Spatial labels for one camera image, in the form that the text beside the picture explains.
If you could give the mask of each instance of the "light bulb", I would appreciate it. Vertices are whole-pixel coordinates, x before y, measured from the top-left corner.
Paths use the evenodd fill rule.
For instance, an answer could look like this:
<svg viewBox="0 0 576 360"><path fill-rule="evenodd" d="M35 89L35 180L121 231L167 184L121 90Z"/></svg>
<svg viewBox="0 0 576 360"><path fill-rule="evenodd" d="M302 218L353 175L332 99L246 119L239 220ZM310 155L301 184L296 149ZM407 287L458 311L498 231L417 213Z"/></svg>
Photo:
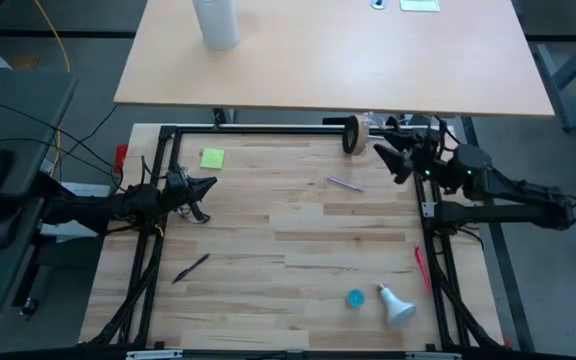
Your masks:
<svg viewBox="0 0 576 360"><path fill-rule="evenodd" d="M415 304L399 300L384 284L379 284L378 289L381 299L386 304L386 323L388 326L403 326L415 315L415 311L417 310Z"/></svg>

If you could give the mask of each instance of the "black pen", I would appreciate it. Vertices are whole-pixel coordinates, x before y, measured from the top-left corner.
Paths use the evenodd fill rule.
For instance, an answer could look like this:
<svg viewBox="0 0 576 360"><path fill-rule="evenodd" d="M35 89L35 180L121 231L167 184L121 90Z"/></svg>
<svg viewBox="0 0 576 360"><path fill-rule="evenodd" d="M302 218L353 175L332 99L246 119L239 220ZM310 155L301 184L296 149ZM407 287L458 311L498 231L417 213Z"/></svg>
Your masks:
<svg viewBox="0 0 576 360"><path fill-rule="evenodd" d="M208 259L208 257L210 257L210 254L206 254L206 255L200 257L199 260L195 261L194 264L190 265L190 267L188 269L180 272L179 275L177 275L177 277L175 278L175 280L172 281L172 283L174 284L177 281L186 277L186 275L188 275L189 272L193 271L197 266L201 265L201 263L206 261L206 259Z"/></svg>

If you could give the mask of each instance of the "purple marker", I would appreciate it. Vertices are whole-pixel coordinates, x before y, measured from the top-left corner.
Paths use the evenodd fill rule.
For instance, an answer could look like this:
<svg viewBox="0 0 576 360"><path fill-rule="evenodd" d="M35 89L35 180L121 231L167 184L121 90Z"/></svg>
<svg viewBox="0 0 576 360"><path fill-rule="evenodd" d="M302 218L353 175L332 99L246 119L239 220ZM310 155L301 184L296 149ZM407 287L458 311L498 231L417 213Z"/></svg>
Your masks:
<svg viewBox="0 0 576 360"><path fill-rule="evenodd" d="M364 192L360 187L355 186L355 185L350 185L350 184L348 184L348 183L345 183L345 182L337 179L336 177L328 176L327 179L328 179L328 181L334 182L335 184L339 184L339 185L341 185L341 186L345 186L345 187L347 187L347 188L349 188L349 189L353 189L353 190L359 191L359 192Z"/></svg>

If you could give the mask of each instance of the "red clamp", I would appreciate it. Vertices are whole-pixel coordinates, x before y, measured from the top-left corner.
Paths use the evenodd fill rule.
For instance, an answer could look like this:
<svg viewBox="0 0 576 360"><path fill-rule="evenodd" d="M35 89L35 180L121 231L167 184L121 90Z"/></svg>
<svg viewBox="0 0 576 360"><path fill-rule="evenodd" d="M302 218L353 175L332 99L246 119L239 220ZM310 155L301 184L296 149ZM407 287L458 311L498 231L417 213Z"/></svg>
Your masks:
<svg viewBox="0 0 576 360"><path fill-rule="evenodd" d="M119 174L124 168L124 160L126 160L126 154L128 154L128 145L118 145L117 150L115 151L115 167L113 168L115 174Z"/></svg>

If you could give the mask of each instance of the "wooden tabletop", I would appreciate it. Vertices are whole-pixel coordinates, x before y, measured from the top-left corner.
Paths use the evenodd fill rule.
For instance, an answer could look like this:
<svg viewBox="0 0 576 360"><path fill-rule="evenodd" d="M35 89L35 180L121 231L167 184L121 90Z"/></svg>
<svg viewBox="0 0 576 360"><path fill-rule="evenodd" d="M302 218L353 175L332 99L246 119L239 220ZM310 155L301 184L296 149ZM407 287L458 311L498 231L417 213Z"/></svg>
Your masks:
<svg viewBox="0 0 576 360"><path fill-rule="evenodd" d="M121 104L554 114L509 0L237 0L241 40L208 50L191 0L150 0Z"/></svg>
<svg viewBox="0 0 576 360"><path fill-rule="evenodd" d="M158 133L158 125L133 128L125 184L139 182L139 156L153 158ZM225 150L222 170L199 167L206 146ZM337 136L184 134L179 160L191 176L219 182L200 204L210 222L189 224L169 215L150 343L226 350L422 350L439 344L432 296L413 256L416 245L423 247L413 182L394 184L372 149L348 158ZM326 176L364 192L330 184ZM123 301L136 243L132 232L106 237L82 341L94 337ZM469 237L452 243L464 302L501 341L482 249ZM211 254L206 262L171 284L205 253ZM386 326L377 293L382 282L417 305L401 329ZM361 309L346 305L351 289L364 292Z"/></svg>

